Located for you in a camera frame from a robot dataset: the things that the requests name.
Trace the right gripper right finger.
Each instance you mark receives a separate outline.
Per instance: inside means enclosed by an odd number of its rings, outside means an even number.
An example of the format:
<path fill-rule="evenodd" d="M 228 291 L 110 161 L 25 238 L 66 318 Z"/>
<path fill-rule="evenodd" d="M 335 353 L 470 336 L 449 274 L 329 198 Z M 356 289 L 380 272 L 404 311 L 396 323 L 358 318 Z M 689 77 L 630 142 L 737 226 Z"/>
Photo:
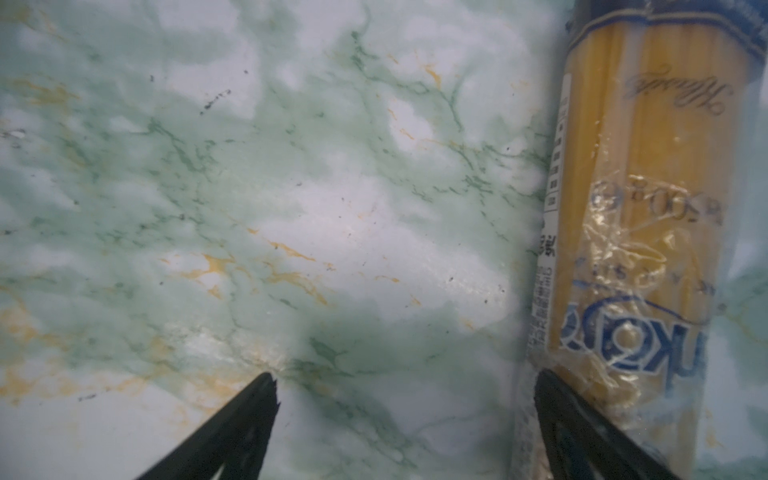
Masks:
<path fill-rule="evenodd" d="M 554 479 L 677 478 L 554 371 L 538 373 L 534 403 Z"/>

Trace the blue Ankara spaghetti bag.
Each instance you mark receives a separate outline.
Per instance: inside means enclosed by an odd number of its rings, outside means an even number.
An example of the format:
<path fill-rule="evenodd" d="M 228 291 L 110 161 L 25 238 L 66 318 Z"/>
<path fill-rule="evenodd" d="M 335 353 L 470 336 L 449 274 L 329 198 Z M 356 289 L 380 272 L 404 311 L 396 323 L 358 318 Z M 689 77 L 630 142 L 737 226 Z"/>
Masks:
<path fill-rule="evenodd" d="M 578 1 L 510 477 L 550 479 L 557 377 L 673 475 L 693 468 L 707 343 L 767 60 L 763 1 Z"/>

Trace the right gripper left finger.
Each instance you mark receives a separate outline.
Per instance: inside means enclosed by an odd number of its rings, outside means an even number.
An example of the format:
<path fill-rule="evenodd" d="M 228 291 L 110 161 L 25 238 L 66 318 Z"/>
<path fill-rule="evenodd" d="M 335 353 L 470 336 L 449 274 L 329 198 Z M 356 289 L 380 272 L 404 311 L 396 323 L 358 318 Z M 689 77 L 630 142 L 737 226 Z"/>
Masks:
<path fill-rule="evenodd" d="M 278 411 L 277 381 L 262 373 L 140 477 L 257 479 Z"/>

